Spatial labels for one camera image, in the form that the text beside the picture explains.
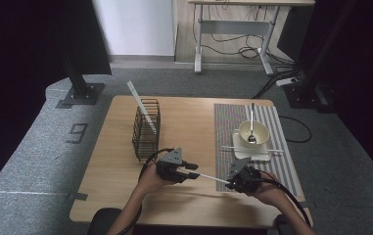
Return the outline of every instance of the black curtain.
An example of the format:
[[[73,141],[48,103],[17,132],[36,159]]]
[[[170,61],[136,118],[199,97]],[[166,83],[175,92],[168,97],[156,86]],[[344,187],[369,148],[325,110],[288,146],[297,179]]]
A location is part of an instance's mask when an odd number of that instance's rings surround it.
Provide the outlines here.
[[[373,2],[317,0],[316,3],[303,46],[305,58],[317,50],[317,45],[323,47],[341,10],[352,4],[346,21],[309,79],[326,83],[334,90],[334,110],[373,160]],[[315,63],[314,57],[306,61],[308,74]]]
[[[47,86],[68,77],[63,50],[76,71],[111,74],[90,0],[0,1],[0,169],[39,114]]]

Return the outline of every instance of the forearm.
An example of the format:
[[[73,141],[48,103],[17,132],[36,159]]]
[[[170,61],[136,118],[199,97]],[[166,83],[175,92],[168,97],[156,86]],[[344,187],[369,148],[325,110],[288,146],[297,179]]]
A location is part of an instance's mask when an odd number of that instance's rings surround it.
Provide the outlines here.
[[[284,214],[293,231],[297,235],[314,235],[316,234],[310,226],[297,213],[296,208],[290,202],[284,206],[278,207],[278,210]]]
[[[124,209],[122,209],[121,213],[107,234],[116,235],[122,231],[122,229],[126,228],[135,218],[145,197],[145,193],[142,193],[141,190],[135,188],[131,193],[131,196],[128,199]]]

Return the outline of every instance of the desk leg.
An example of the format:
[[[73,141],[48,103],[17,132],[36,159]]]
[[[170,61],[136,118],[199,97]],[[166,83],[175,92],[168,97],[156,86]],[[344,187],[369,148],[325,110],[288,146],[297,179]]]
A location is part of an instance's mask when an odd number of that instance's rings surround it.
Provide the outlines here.
[[[199,33],[198,33],[198,46],[195,51],[195,73],[199,74],[202,72],[202,21],[203,21],[204,5],[200,7],[200,13],[198,18]]]
[[[268,50],[269,41],[271,40],[272,32],[274,31],[275,23],[277,22],[278,13],[280,12],[280,6],[276,6],[274,10],[274,16],[272,21],[269,22],[268,32],[266,33],[266,37],[262,43],[262,47],[259,49],[259,58],[262,61],[262,65],[264,66],[265,72],[267,75],[273,75],[274,71],[271,68],[271,64],[268,61],[268,55],[266,51]]]

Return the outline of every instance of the white plug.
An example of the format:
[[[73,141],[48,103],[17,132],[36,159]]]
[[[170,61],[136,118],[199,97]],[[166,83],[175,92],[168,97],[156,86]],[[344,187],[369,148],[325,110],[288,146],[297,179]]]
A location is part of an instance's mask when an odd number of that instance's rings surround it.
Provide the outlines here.
[[[297,82],[299,81],[295,77],[290,77],[290,78],[286,78],[282,80],[277,80],[275,84],[277,84],[277,86],[282,86],[282,85],[293,84]]]

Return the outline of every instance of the black stand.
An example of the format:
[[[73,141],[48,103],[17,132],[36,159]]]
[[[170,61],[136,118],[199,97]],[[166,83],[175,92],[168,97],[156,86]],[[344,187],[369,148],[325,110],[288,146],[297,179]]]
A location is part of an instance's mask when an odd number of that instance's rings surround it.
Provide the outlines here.
[[[316,109],[319,113],[333,114],[333,90],[326,84],[317,83],[313,92],[303,93],[299,86],[283,86],[290,107]]]
[[[63,66],[67,75],[70,77],[72,88],[65,100],[59,102],[57,108],[70,109],[73,105],[95,105],[105,84],[86,83],[82,74],[74,69],[70,55],[66,50],[63,51]]]
[[[291,108],[295,109],[317,109],[320,113],[334,113],[332,89],[325,83],[319,81],[319,69],[326,58],[330,47],[345,24],[356,0],[348,0],[340,13],[335,25],[326,38],[323,46],[318,52],[311,68],[308,70],[307,78],[300,87],[285,87],[284,90]]]

